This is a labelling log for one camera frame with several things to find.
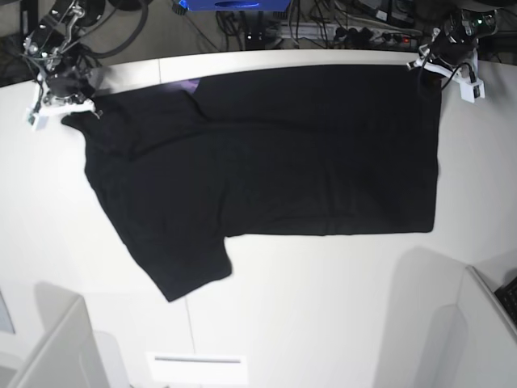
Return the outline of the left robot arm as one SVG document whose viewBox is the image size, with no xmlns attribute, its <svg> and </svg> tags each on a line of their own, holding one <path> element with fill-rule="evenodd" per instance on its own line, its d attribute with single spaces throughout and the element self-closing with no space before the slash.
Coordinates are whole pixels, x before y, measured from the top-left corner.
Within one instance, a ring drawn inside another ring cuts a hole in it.
<svg viewBox="0 0 517 388">
<path fill-rule="evenodd" d="M 497 11 L 453 11 L 438 27 L 439 32 L 429 44 L 430 61 L 456 66 L 470 58 L 481 38 L 498 30 Z"/>
</svg>

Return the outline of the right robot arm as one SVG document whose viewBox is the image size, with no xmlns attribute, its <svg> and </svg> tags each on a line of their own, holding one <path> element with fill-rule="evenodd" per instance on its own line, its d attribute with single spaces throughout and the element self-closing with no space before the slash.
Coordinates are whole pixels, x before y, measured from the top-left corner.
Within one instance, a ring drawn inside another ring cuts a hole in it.
<svg viewBox="0 0 517 388">
<path fill-rule="evenodd" d="M 37 68 L 38 83 L 47 88 L 49 99 L 83 103 L 91 95 L 90 66 L 78 38 L 95 16 L 87 1 L 56 1 L 23 42 L 23 58 Z"/>
</svg>

